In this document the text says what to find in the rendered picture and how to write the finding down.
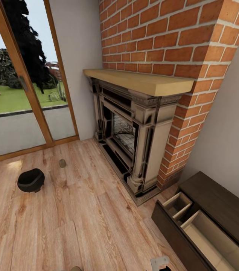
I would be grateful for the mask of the cauldron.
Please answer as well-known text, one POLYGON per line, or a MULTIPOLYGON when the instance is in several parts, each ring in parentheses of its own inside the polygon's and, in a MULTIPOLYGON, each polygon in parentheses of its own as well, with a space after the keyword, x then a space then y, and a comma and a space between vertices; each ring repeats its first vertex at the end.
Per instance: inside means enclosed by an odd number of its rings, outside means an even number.
POLYGON ((17 180, 18 188, 23 192, 38 192, 42 185, 44 185, 44 173, 38 169, 32 169, 21 173, 17 180))

